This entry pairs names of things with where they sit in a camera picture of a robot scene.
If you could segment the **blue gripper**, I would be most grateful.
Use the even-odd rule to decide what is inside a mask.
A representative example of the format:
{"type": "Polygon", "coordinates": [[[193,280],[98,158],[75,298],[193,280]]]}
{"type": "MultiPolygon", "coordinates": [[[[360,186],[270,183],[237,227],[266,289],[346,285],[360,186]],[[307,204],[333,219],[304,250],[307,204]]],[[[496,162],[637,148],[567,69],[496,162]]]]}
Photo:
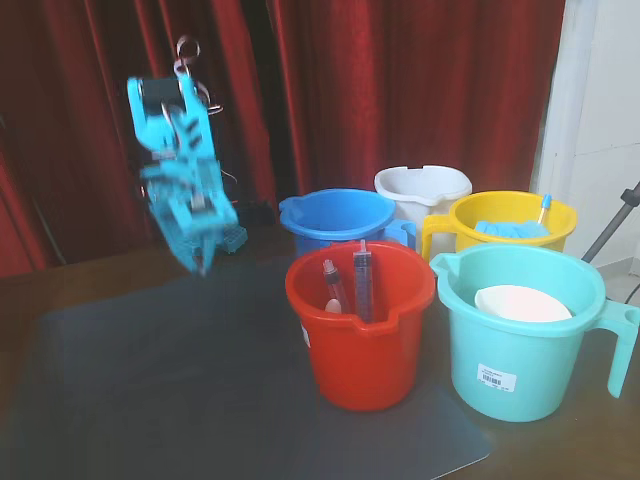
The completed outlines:
{"type": "Polygon", "coordinates": [[[187,270],[199,269],[207,275],[220,233],[238,223],[218,161],[163,161],[143,168],[142,180],[151,213],[174,257],[187,270]],[[185,235],[203,235],[200,266],[195,260],[196,244],[185,235]]]}

